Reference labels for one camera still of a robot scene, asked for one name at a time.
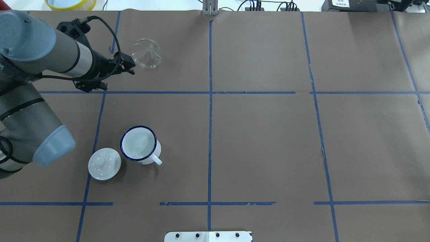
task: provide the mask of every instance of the black cable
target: black cable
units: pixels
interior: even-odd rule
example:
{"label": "black cable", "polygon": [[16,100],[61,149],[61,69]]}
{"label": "black cable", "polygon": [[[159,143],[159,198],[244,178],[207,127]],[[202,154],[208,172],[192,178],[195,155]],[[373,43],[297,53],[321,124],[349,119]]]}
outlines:
{"label": "black cable", "polygon": [[[117,47],[118,47],[118,53],[121,53],[120,43],[118,42],[117,36],[116,36],[115,32],[111,29],[111,27],[108,25],[108,23],[106,23],[105,20],[103,20],[102,18],[100,18],[98,16],[89,16],[86,19],[87,19],[87,22],[89,22],[91,20],[94,20],[94,19],[100,20],[109,29],[109,31],[111,32],[111,34],[114,36],[115,43],[117,44]],[[96,78],[96,79],[88,79],[87,80],[87,79],[66,78],[66,77],[52,76],[52,75],[41,75],[41,76],[38,76],[38,77],[39,78],[54,78],[54,79],[61,79],[61,80],[68,80],[68,81],[85,81],[85,82],[94,81],[94,82],[97,82],[97,81],[102,81],[102,80],[110,77],[118,69],[118,67],[120,66],[120,64],[121,64],[121,58],[118,58],[117,64],[115,65],[115,68],[109,74],[107,74],[104,77]]]}
{"label": "black cable", "polygon": [[281,5],[283,4],[283,3],[285,3],[285,7],[288,7],[288,3],[287,2],[281,2],[281,4],[279,4],[279,6],[278,6],[278,9],[276,9],[276,11],[278,12],[279,11],[279,9],[281,8]]}
{"label": "black cable", "polygon": [[106,7],[106,4],[108,3],[108,1],[109,1],[109,0],[106,0],[106,2],[105,2],[105,3],[104,3],[104,5],[103,5],[102,10],[104,10],[104,7]]}
{"label": "black cable", "polygon": [[[9,146],[9,151],[4,148],[3,144],[1,143],[1,141],[4,141]],[[6,137],[0,136],[0,150],[6,156],[5,158],[3,158],[0,161],[0,164],[2,164],[4,162],[8,161],[12,157],[12,153],[13,153],[12,143]]]}
{"label": "black cable", "polygon": [[282,3],[282,2],[275,2],[275,1],[260,1],[260,2],[265,2],[265,3]]}
{"label": "black cable", "polygon": [[229,8],[229,7],[222,7],[220,9],[230,9],[231,11],[234,11],[233,9]]}
{"label": "black cable", "polygon": [[243,1],[240,5],[239,5],[239,7],[237,8],[237,10],[239,11],[240,10],[240,7],[244,4],[244,3],[246,3],[246,2],[250,2],[249,3],[249,10],[251,10],[251,3],[252,3],[252,5],[254,6],[254,1],[253,0],[246,0],[246,1]]}

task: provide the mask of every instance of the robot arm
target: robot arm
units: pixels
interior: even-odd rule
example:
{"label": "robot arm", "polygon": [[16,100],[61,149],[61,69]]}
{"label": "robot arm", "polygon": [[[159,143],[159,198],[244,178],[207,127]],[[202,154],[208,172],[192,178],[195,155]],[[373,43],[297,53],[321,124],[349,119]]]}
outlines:
{"label": "robot arm", "polygon": [[[6,126],[0,133],[0,178],[32,161],[48,165],[75,147],[32,82],[44,77],[72,80],[77,89],[91,92],[106,90],[101,81],[112,74],[134,74],[132,58],[120,49],[109,60],[91,48],[85,37],[90,20],[62,22],[55,30],[23,12],[0,13],[0,121]],[[44,70],[71,78],[43,76]]]}

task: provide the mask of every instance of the clear glass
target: clear glass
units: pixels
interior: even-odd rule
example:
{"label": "clear glass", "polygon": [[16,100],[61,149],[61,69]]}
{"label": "clear glass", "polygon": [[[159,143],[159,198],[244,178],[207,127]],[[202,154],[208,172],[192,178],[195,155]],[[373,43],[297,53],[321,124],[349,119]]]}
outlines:
{"label": "clear glass", "polygon": [[156,68],[161,63],[160,46],[152,39],[140,39],[132,48],[135,63],[143,68]]}

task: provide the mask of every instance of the label sticker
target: label sticker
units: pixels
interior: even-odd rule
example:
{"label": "label sticker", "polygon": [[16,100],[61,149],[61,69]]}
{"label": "label sticker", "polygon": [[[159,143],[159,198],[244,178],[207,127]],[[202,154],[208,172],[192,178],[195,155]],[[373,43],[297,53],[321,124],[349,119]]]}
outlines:
{"label": "label sticker", "polygon": [[332,0],[334,6],[349,8],[349,0]]}

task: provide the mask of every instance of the yellow bowl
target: yellow bowl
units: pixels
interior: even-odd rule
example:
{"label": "yellow bowl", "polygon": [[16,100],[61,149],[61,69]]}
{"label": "yellow bowl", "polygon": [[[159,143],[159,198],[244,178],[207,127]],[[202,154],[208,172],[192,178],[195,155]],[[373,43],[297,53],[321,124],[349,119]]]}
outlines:
{"label": "yellow bowl", "polygon": [[45,0],[45,3],[52,9],[52,10],[92,10],[94,8],[94,5],[97,0],[81,0],[80,2],[76,3],[75,5],[68,6],[68,7],[59,7],[59,6],[53,6],[52,2],[53,0]]}

